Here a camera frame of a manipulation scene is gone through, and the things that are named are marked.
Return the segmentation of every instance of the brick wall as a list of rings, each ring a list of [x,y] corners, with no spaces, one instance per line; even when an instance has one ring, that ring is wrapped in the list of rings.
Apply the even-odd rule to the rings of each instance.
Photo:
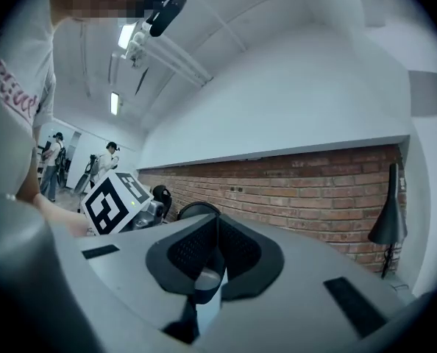
[[[328,242],[357,263],[380,271],[386,247],[370,243],[367,235],[386,200],[392,162],[402,169],[398,146],[373,146],[148,169],[139,179],[170,190],[169,221],[191,202],[210,202],[223,213]],[[405,192],[399,193],[399,200],[405,207]]]

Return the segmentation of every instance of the white box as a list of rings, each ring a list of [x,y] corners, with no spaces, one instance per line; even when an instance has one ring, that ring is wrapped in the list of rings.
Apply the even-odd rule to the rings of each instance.
[[[131,173],[109,170],[82,201],[96,235],[120,232],[153,199]]]

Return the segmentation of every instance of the black lamp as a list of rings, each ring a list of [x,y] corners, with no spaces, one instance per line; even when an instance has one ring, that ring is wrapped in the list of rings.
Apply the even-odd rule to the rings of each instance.
[[[382,278],[386,276],[392,261],[394,244],[403,242],[408,233],[397,196],[398,165],[392,163],[389,169],[387,200],[377,221],[375,221],[374,227],[369,233],[369,240],[371,242],[390,245],[384,253]]]

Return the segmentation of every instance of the hand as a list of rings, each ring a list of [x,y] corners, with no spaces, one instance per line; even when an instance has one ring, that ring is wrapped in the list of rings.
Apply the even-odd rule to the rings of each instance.
[[[35,195],[32,203],[48,222],[66,225],[74,237],[85,237],[87,235],[89,223],[84,215],[58,207],[41,193]]]

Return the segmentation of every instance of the gray foreground object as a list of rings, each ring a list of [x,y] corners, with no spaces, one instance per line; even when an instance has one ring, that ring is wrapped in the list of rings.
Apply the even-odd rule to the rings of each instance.
[[[376,352],[384,338],[394,336],[392,321],[401,330],[403,314],[421,307],[404,310],[388,284],[325,243],[227,218],[277,243],[285,263],[259,296],[222,301],[190,346],[161,332],[180,319],[186,296],[163,290],[145,257],[153,244],[206,215],[75,240],[62,226],[49,228],[30,206],[0,198],[0,288],[62,352],[341,352],[358,346]],[[107,245],[118,251],[90,260],[82,255]],[[323,285],[338,277],[347,278],[388,323],[361,339]],[[378,345],[365,343],[374,336]]]

